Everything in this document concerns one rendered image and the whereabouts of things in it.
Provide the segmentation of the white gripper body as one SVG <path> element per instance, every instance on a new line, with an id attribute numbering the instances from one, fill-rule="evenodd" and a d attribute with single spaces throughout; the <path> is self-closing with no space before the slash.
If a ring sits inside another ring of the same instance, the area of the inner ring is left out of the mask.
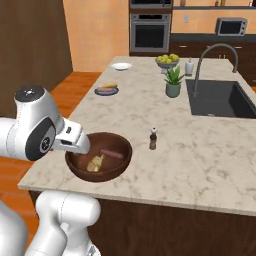
<path id="1" fill-rule="evenodd" d="M 91 144 L 88 136 L 84 132 L 81 133 L 76 143 L 76 146 L 77 146 L 77 152 L 79 154 L 87 154 L 89 152 Z"/>

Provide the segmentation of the brown wooden bowl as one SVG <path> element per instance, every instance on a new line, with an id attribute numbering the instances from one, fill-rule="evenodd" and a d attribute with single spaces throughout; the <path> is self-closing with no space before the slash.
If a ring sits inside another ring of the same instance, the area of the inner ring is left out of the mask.
<path id="1" fill-rule="evenodd" d="M 89 182 L 106 182 L 118 177 L 126 170 L 132 157 L 132 146 L 126 138 L 108 132 L 91 133 L 88 138 L 91 142 L 88 154 L 75 154 L 72 152 L 65 154 L 66 164 L 77 177 Z M 89 172 L 87 165 L 95 156 L 102 155 L 100 149 L 121 153 L 123 159 L 105 155 L 99 171 Z"/>

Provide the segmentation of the blue grey plate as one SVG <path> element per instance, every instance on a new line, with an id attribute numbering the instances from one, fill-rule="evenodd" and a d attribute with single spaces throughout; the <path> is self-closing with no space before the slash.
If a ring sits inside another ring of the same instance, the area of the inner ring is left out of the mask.
<path id="1" fill-rule="evenodd" d="M 99 92 L 97 91 L 96 89 L 94 90 L 94 92 L 97 94 L 97 95 L 100 95 L 100 96 L 111 96 L 111 95 L 115 95 L 119 92 L 119 89 L 118 88 L 114 88 L 113 91 L 111 92 Z"/>

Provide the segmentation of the white plate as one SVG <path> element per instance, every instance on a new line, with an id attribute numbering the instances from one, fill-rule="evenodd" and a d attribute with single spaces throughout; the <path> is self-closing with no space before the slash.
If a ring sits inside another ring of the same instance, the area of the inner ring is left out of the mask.
<path id="1" fill-rule="evenodd" d="M 125 71 L 128 70 L 132 67 L 130 63 L 114 63 L 111 65 L 111 67 L 117 71 Z"/>

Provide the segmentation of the grey fruit bowl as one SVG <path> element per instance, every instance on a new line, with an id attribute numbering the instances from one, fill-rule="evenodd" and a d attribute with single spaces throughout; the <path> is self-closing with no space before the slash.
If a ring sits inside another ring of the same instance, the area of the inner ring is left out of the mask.
<path id="1" fill-rule="evenodd" d="M 158 67 L 161 69 L 162 74 L 166 74 L 167 71 L 170 68 L 174 68 L 177 65 L 177 62 L 172 62 L 172 63 L 163 63 L 163 62 L 156 62 Z"/>

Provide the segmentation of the brown pepper grinder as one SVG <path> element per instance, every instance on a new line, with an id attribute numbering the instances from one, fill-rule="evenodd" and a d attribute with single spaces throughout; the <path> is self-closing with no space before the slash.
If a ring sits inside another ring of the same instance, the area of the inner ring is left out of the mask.
<path id="1" fill-rule="evenodd" d="M 149 144 L 150 150 L 156 149 L 156 141 L 157 141 L 156 133 L 157 133 L 157 128 L 156 127 L 151 128 L 150 144 Z"/>

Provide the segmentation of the green potted plant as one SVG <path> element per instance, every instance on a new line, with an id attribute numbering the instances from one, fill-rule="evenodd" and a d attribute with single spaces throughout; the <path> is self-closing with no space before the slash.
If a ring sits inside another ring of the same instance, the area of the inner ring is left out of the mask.
<path id="1" fill-rule="evenodd" d="M 165 74 L 166 95 L 176 98 L 180 94 L 183 75 L 180 74 L 180 67 L 170 67 Z"/>

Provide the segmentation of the dark brown tall cabinet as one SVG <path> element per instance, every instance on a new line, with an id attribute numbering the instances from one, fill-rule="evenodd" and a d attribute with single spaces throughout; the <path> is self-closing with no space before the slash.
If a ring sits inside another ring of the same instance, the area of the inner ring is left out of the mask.
<path id="1" fill-rule="evenodd" d="M 20 87 L 51 91 L 72 71 L 63 0 L 0 0 L 0 117 Z"/>

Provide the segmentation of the dark brown island cabinet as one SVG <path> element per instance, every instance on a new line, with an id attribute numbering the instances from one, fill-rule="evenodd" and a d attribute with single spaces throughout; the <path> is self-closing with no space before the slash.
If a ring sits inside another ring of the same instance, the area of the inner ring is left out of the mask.
<path id="1" fill-rule="evenodd" d="M 256 217 L 100 201 L 88 228 L 102 256 L 256 256 Z"/>

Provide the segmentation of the white soap dispenser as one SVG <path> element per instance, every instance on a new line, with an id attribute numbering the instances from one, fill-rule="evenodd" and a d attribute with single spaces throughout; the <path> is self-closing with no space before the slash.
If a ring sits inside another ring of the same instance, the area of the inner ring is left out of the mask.
<path id="1" fill-rule="evenodd" d="M 194 69 L 194 63 L 192 58 L 189 58 L 189 60 L 185 64 L 185 74 L 186 75 L 191 75 L 193 73 Z"/>

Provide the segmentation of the grey curved tap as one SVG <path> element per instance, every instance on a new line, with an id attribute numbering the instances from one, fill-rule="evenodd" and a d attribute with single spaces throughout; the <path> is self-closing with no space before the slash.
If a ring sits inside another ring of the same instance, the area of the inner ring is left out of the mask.
<path id="1" fill-rule="evenodd" d="M 199 83 L 200 69 L 201 69 L 201 65 L 202 65 L 203 58 L 204 58 L 205 55 L 206 55 L 208 52 L 210 52 L 212 49 L 215 49 L 215 48 L 218 48 L 218 47 L 224 47 L 224 48 L 230 49 L 230 50 L 233 52 L 234 57 L 235 57 L 235 64 L 233 65 L 233 70 L 232 70 L 232 72 L 233 72 L 233 73 L 236 73 L 236 72 L 237 72 L 239 57 L 238 57 L 238 53 L 237 53 L 237 51 L 235 50 L 235 48 L 232 47 L 232 46 L 229 45 L 229 44 L 226 44 L 226 43 L 216 43 L 216 44 L 211 45 L 210 47 L 208 47 L 208 48 L 202 53 L 202 55 L 201 55 L 200 58 L 199 58 L 199 61 L 198 61 L 198 64 L 197 64 L 197 69 L 196 69 L 196 75 L 195 75 L 194 89 L 193 89 L 193 92 L 192 92 L 193 97 L 196 97 L 196 96 L 198 95 L 198 83 Z"/>

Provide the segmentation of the dark grey sink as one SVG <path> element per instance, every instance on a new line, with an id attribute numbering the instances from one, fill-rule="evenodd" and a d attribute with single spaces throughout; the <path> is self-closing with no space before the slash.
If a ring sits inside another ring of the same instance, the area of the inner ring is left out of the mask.
<path id="1" fill-rule="evenodd" d="M 256 119 L 256 105 L 237 81 L 186 80 L 191 114 L 195 116 Z"/>

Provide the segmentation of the steel microwave oven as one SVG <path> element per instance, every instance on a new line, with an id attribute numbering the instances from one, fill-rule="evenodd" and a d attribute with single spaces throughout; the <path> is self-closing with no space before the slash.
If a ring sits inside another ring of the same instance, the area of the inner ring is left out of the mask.
<path id="1" fill-rule="evenodd" d="M 130 0 L 130 7 L 134 9 L 171 8 L 172 0 Z"/>

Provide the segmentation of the steel wall oven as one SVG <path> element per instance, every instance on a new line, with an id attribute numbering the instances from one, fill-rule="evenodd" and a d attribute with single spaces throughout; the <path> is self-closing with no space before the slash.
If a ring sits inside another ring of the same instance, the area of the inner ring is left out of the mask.
<path id="1" fill-rule="evenodd" d="M 130 51 L 164 53 L 169 48 L 170 14 L 131 14 Z"/>

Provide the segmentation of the dark wall shelf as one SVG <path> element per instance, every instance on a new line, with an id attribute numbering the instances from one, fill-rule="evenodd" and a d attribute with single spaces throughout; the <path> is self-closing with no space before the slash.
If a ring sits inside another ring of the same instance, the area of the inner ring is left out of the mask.
<path id="1" fill-rule="evenodd" d="M 174 10 L 256 10 L 253 0 L 173 0 Z"/>

